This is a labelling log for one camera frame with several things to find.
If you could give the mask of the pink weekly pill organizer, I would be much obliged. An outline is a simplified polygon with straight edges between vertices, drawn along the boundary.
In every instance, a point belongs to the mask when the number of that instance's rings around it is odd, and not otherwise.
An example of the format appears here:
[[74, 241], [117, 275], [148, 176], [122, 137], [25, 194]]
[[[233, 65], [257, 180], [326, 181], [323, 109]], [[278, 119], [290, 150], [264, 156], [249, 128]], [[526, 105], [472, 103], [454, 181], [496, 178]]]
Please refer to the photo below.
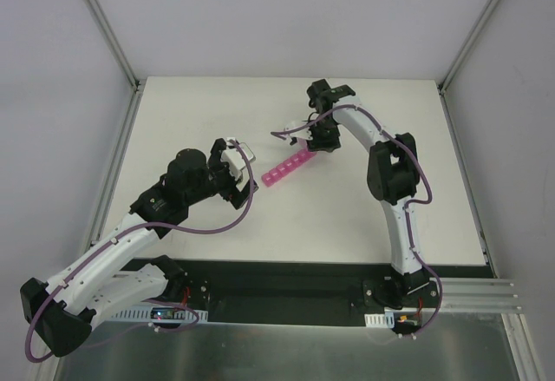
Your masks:
[[266, 187], [271, 187], [285, 178], [288, 174], [306, 164], [315, 156], [315, 153], [310, 152], [307, 149], [301, 149], [285, 161], [279, 163], [274, 168], [263, 174], [261, 176], [261, 180]]

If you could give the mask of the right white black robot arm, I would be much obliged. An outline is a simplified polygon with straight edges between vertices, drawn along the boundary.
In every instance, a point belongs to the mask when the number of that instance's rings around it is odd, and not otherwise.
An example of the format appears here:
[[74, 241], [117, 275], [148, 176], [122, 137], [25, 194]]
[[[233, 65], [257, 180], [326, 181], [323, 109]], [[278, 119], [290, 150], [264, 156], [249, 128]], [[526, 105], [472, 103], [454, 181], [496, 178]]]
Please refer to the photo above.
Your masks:
[[391, 245], [391, 274], [372, 289], [376, 303], [400, 310], [411, 306], [430, 282], [416, 232], [415, 198], [422, 182], [431, 193], [417, 160], [410, 133], [390, 134], [356, 98], [348, 85], [332, 88], [324, 79], [307, 89], [309, 107], [318, 117], [309, 126], [307, 148], [332, 152], [341, 147], [339, 128], [346, 128], [368, 151], [367, 185], [381, 203]]

